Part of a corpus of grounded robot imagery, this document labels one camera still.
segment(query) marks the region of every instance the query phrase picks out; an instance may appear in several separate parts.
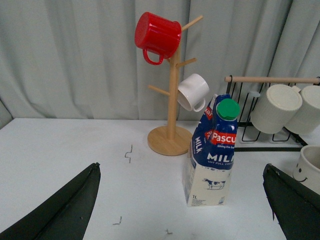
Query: smiley face cup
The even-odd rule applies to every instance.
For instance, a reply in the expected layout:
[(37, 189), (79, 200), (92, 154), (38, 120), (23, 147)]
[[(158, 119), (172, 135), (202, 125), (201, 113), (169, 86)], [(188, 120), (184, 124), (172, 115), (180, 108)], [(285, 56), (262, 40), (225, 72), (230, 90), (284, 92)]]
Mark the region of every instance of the smiley face cup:
[(320, 146), (307, 145), (292, 172), (295, 180), (320, 195)]

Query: wire scrap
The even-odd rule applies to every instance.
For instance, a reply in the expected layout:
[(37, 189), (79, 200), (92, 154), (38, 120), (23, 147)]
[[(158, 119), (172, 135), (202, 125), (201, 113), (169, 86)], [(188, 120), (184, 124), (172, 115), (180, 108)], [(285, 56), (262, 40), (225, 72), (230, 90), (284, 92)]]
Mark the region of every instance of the wire scrap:
[(173, 232), (169, 232), (168, 228), (165, 231), (166, 231), (166, 234), (168, 235), (173, 234)]
[(132, 153), (132, 148), (133, 148), (133, 146), (132, 146), (132, 144), (131, 144), (131, 151), (126, 152), (125, 155), (124, 155), (124, 157), (125, 157), (126, 159), (129, 159), (129, 163), (131, 163), (131, 157), (127, 156), (127, 154), (131, 154), (131, 153)]
[(121, 221), (122, 221), (122, 216), (120, 216), (120, 221), (119, 221), (119, 223), (114, 223), (114, 224), (112, 224), (112, 225), (120, 225), (120, 224), (121, 224)]

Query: cow illustration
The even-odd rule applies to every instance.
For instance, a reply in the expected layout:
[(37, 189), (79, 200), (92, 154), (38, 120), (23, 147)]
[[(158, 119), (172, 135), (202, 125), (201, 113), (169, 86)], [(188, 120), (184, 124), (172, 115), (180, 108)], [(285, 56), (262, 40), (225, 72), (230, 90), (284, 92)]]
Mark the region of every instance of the cow illustration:
[(207, 182), (209, 188), (207, 188), (208, 190), (220, 190), (223, 189), (225, 186), (226, 181), (211, 181), (207, 178), (204, 178), (202, 180), (203, 182)]

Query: red mug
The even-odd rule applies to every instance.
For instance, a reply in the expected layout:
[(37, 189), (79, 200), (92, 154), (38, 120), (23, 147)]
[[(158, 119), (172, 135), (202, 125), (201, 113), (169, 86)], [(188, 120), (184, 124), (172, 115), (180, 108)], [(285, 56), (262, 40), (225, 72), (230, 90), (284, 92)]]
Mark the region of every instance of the red mug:
[[(138, 48), (143, 50), (143, 57), (147, 63), (159, 65), (176, 52), (181, 33), (179, 22), (145, 12), (136, 25), (134, 42)], [(159, 61), (150, 60), (148, 52), (159, 55)]]

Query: white ceramic cup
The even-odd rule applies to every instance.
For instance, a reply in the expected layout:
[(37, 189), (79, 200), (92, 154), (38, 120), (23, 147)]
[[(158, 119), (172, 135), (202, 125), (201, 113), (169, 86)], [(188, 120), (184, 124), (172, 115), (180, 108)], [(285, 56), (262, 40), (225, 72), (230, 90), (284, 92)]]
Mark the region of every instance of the white ceramic cup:
[(300, 157), (292, 176), (320, 195), (320, 146), (307, 145), (301, 148)]
[(306, 86), (300, 94), (302, 106), (284, 126), (295, 134), (310, 134), (320, 125), (320, 86)]
[(276, 84), (259, 97), (250, 114), (253, 126), (266, 134), (276, 134), (296, 114), (302, 105), (300, 89)]
[(194, 73), (180, 82), (178, 86), (178, 103), (188, 111), (201, 111), (206, 105), (205, 96), (209, 93), (207, 82)]

